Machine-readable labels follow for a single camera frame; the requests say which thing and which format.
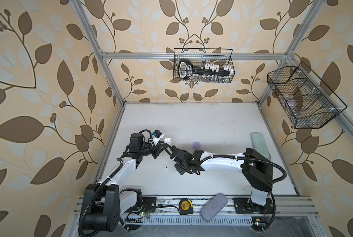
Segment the white earbud charging case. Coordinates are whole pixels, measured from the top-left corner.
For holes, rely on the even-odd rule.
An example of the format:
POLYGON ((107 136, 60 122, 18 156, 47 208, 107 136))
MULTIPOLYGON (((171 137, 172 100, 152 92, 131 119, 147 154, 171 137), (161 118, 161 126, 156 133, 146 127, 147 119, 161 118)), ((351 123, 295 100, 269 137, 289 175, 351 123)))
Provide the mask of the white earbud charging case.
POLYGON ((165 138, 164 143, 171 145, 171 138, 165 138))

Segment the purple earbud charging case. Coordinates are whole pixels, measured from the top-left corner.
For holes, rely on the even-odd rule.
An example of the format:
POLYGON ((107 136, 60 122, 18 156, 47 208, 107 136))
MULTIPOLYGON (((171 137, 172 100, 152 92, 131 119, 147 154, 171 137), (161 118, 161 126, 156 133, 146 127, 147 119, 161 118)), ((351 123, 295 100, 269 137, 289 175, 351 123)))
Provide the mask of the purple earbud charging case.
POLYGON ((201 143, 197 141, 193 142, 193 148, 199 150, 201 148, 201 143))

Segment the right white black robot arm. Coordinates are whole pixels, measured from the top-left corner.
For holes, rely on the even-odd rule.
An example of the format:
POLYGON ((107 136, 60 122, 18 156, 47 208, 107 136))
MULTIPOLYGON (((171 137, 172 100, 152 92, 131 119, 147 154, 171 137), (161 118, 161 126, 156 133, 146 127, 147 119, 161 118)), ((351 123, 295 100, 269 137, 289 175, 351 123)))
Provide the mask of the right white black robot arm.
POLYGON ((200 175, 204 171, 225 170, 242 173, 251 185, 250 203, 265 206, 271 196, 273 185, 287 177, 284 168, 271 162, 259 152, 247 148, 244 153, 234 155, 213 154, 204 151, 187 151, 172 148, 166 151, 170 159, 176 163, 179 174, 200 175))

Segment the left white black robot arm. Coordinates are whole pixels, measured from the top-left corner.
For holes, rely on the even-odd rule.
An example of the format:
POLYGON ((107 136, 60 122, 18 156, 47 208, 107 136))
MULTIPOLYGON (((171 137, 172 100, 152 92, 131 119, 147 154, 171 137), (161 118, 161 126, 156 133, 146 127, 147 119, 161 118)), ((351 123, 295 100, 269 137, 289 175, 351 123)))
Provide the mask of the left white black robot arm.
POLYGON ((99 232, 113 232, 118 224, 130 230, 122 219, 125 211, 135 207, 145 210, 140 189, 121 189, 129 176, 136 171, 143 157, 158 158, 162 151, 170 151, 171 139, 156 130, 133 133, 130 143, 117 159, 118 165, 104 180, 89 184, 85 191, 78 222, 78 235, 92 237, 99 232))

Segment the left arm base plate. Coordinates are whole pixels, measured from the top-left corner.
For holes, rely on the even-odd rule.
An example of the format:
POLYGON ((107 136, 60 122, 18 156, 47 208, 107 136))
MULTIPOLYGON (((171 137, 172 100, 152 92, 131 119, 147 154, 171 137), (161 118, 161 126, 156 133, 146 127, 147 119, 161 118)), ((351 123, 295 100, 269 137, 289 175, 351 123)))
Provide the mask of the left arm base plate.
POLYGON ((157 205, 157 198, 156 197, 140 197, 136 207, 134 207, 134 213, 152 213, 155 212, 157 205))

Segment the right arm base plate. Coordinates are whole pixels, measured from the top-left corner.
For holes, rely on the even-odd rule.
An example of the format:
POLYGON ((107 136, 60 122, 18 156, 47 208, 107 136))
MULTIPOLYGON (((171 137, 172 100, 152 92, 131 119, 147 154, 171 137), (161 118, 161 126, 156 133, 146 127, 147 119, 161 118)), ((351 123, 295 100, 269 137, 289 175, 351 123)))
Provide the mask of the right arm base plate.
POLYGON ((276 205, 271 197, 267 197, 266 204, 264 206, 251 202, 250 197, 233 198, 233 203, 237 214, 265 215, 273 214, 276 210, 276 205))

